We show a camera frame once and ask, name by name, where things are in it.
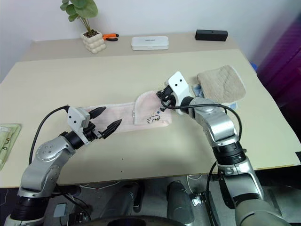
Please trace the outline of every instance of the white box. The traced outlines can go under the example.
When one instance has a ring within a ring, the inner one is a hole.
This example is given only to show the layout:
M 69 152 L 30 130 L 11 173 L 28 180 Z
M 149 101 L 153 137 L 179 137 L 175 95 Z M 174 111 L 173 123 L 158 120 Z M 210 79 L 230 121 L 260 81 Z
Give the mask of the white box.
M 139 36 L 132 38 L 132 50 L 168 49 L 166 36 Z

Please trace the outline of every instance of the beige towel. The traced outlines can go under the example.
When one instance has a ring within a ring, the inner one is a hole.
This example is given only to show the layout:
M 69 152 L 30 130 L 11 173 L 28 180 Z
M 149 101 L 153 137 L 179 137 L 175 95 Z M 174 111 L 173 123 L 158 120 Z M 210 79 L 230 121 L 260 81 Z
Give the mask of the beige towel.
M 232 104 L 246 95 L 246 88 L 230 65 L 198 74 L 198 82 L 206 98 L 221 104 Z

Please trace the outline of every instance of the towel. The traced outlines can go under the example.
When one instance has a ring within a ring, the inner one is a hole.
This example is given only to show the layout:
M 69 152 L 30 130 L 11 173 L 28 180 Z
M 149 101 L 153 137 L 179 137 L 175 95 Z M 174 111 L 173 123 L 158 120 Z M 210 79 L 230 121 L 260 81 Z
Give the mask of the towel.
M 0 124 L 0 170 L 2 170 L 20 130 L 21 126 L 18 124 Z
M 204 97 L 221 104 L 232 104 L 246 95 L 246 88 L 237 71 L 230 65 L 198 74 Z
M 160 110 L 161 102 L 156 91 L 149 91 L 140 95 L 135 102 L 117 105 L 98 105 L 85 108 L 91 111 L 96 107 L 105 106 L 104 112 L 91 122 L 96 130 L 104 131 L 112 122 L 122 119 L 115 133 L 142 129 L 165 127 L 171 124 L 171 110 Z
M 194 84 L 192 85 L 192 91 L 194 92 L 194 95 L 196 95 L 197 97 L 202 97 L 205 98 L 204 96 L 204 92 L 202 90 L 202 87 L 200 86 L 200 84 Z M 232 104 L 227 104 L 227 103 L 221 103 L 222 105 L 228 106 L 230 108 L 232 108 L 233 110 L 236 110 L 238 108 L 238 104 L 232 103 Z

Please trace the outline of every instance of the pink cloth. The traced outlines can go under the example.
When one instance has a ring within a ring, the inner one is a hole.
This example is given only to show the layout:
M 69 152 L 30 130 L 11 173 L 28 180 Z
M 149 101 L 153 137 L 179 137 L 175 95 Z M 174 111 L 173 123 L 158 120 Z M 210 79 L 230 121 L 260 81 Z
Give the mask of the pink cloth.
M 151 129 L 168 126 L 171 120 L 171 110 L 160 110 L 161 102 L 155 91 L 149 91 L 140 95 L 136 102 L 118 105 L 99 105 L 88 107 L 85 110 L 105 106 L 104 112 L 91 121 L 96 130 L 104 131 L 112 122 L 122 119 L 116 132 L 127 132 L 141 129 Z

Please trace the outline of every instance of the green leaf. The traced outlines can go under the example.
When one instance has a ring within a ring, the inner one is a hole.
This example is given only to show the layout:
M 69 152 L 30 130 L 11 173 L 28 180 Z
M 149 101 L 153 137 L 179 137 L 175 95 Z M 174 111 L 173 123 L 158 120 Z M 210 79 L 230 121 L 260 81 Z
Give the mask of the green leaf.
M 67 6 L 68 6 L 68 3 L 62 4 L 62 5 L 61 5 L 61 10 L 62 10 L 62 11 L 65 11 L 66 8 L 67 8 Z
M 75 11 L 83 18 L 91 18 L 97 16 L 98 9 L 93 0 L 86 0 L 87 5 L 84 8 L 75 6 Z
M 83 8 L 88 4 L 87 0 L 71 0 L 71 2 L 77 8 Z
M 66 8 L 66 13 L 70 16 L 75 15 L 76 11 L 74 9 L 74 5 L 72 5 L 72 4 L 68 5 Z
M 74 14 L 68 17 L 69 21 L 72 22 L 74 21 L 79 15 L 78 14 Z

